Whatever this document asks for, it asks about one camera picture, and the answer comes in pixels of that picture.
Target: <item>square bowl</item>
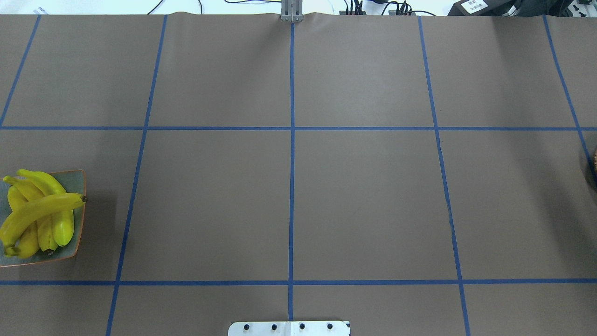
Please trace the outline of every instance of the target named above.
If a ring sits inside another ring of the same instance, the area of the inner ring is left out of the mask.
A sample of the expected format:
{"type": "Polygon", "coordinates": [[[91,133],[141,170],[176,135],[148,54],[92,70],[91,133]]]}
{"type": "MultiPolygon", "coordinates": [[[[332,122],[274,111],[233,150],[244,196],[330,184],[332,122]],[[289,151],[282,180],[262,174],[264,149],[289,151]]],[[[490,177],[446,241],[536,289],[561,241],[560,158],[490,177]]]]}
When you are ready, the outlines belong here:
{"type": "MultiPolygon", "coordinates": [[[[52,175],[58,180],[58,182],[60,182],[60,184],[62,184],[67,193],[86,194],[87,181],[85,179],[85,171],[68,170],[64,172],[50,173],[50,175],[52,175]]],[[[10,205],[8,204],[8,199],[6,197],[9,187],[9,184],[0,182],[0,223],[4,223],[6,217],[8,217],[8,215],[11,213],[10,205]]],[[[73,238],[66,246],[59,246],[58,249],[52,253],[52,255],[47,255],[42,251],[37,251],[37,253],[32,257],[26,259],[20,259],[16,256],[7,257],[4,255],[4,253],[0,252],[0,267],[38,264],[41,262],[58,261],[75,256],[79,250],[79,243],[81,242],[83,218],[85,216],[85,205],[75,209],[74,214],[75,232],[73,233],[73,238]]]]}

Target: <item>bowl of bananas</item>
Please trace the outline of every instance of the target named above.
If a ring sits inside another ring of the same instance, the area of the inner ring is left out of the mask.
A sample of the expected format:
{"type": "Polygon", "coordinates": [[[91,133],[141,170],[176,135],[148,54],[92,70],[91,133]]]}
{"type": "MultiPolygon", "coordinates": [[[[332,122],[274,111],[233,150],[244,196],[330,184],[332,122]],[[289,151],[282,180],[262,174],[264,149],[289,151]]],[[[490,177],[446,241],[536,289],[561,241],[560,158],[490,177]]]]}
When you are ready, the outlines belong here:
{"type": "Polygon", "coordinates": [[[0,267],[75,256],[81,241],[85,172],[19,169],[0,182],[0,267]]]}

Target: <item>white object with black holes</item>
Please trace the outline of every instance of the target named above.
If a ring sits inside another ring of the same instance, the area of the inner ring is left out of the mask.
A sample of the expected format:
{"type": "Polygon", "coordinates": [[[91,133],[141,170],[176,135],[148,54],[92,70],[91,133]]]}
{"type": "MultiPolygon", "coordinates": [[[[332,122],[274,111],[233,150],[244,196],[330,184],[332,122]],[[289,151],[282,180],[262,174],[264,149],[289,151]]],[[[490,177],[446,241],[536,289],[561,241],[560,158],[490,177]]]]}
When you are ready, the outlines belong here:
{"type": "Polygon", "coordinates": [[[347,321],[235,322],[228,336],[350,336],[347,321]]]}

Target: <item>bowl rim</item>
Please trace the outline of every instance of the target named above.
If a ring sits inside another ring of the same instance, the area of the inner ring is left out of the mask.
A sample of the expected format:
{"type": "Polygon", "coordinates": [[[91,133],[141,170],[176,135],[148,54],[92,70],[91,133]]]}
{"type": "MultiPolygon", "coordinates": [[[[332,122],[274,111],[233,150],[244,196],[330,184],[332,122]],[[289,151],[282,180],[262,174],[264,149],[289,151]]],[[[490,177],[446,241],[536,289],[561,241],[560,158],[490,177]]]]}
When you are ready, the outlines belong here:
{"type": "MultiPolygon", "coordinates": [[[[56,174],[65,174],[65,173],[74,173],[74,172],[83,173],[83,195],[86,196],[87,195],[87,175],[85,174],[85,171],[83,169],[61,170],[59,172],[51,172],[48,174],[54,176],[56,174]]],[[[81,236],[83,234],[83,225],[85,224],[85,207],[86,207],[86,205],[87,205],[87,203],[83,204],[83,210],[81,212],[81,229],[79,230],[79,236],[77,237],[77,240],[76,240],[75,251],[72,255],[63,256],[63,257],[56,258],[56,259],[47,259],[47,260],[42,260],[42,261],[26,262],[24,264],[0,265],[0,268],[1,267],[24,266],[24,265],[39,265],[39,264],[45,264],[46,262],[53,262],[53,261],[64,260],[64,259],[74,257],[79,252],[79,245],[81,244],[81,236]]]]}

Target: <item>gray tabletop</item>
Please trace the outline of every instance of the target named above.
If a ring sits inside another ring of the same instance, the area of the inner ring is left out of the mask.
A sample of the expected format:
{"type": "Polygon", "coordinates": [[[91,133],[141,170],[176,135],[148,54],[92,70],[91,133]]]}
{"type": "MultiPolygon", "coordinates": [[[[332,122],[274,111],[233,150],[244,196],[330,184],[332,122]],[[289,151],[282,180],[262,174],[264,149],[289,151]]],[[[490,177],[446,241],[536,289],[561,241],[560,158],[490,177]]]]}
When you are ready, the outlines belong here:
{"type": "Polygon", "coordinates": [[[87,172],[3,334],[593,335],[597,21],[1,16],[0,162],[87,172]]]}

